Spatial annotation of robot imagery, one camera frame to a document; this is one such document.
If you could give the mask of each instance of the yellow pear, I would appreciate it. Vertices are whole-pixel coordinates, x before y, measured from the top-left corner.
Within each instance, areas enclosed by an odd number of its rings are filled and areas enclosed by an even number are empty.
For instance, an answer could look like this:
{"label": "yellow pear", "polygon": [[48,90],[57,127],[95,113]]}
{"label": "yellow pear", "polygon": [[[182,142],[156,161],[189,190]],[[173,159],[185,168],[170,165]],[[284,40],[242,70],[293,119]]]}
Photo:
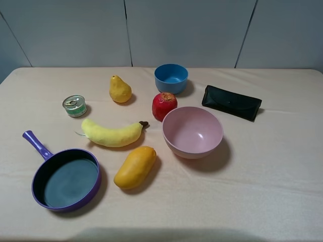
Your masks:
{"label": "yellow pear", "polygon": [[123,103],[131,98],[131,87],[117,75],[113,75],[110,80],[110,97],[114,102]]}

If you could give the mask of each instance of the red pomegranate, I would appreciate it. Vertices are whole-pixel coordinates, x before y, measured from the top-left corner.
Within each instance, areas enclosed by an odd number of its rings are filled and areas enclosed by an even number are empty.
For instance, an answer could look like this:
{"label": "red pomegranate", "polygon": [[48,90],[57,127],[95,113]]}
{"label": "red pomegranate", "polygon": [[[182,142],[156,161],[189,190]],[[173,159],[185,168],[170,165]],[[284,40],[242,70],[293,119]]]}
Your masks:
{"label": "red pomegranate", "polygon": [[177,99],[172,93],[162,92],[152,101],[152,114],[158,121],[163,121],[167,113],[177,108]]}

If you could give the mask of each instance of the purple frying pan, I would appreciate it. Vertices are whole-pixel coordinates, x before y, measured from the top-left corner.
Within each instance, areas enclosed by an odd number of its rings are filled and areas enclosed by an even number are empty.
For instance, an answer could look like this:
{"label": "purple frying pan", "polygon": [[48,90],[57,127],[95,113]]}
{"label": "purple frying pan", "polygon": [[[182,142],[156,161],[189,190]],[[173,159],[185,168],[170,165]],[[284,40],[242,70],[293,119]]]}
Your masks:
{"label": "purple frying pan", "polygon": [[71,212],[95,196],[101,172],[90,152],[68,149],[53,155],[31,131],[24,132],[23,137],[45,159],[32,182],[32,195],[39,205],[55,212]]}

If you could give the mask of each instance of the bowl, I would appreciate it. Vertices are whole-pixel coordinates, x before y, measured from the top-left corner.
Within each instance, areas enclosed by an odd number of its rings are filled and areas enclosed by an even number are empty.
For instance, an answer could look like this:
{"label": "bowl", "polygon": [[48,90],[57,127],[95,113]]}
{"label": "bowl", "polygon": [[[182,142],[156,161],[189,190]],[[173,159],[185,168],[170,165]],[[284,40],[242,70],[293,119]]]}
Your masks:
{"label": "bowl", "polygon": [[177,64],[165,64],[155,70],[155,83],[159,92],[178,94],[186,88],[188,71]]}
{"label": "bowl", "polygon": [[218,146],[223,128],[219,120],[203,108],[178,107],[165,116],[163,136],[176,155],[199,159]]}

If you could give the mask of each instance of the pan handle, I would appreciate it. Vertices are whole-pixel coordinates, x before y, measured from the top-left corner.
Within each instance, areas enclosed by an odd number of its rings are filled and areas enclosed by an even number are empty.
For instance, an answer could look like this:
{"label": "pan handle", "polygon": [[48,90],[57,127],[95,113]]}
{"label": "pan handle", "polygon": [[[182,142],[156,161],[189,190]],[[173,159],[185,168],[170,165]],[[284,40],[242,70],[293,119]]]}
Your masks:
{"label": "pan handle", "polygon": [[52,153],[50,153],[45,146],[43,146],[42,143],[36,138],[36,136],[33,134],[31,130],[28,130],[24,132],[22,135],[30,144],[32,144],[33,147],[41,154],[41,156],[45,159],[48,160],[53,156]]}

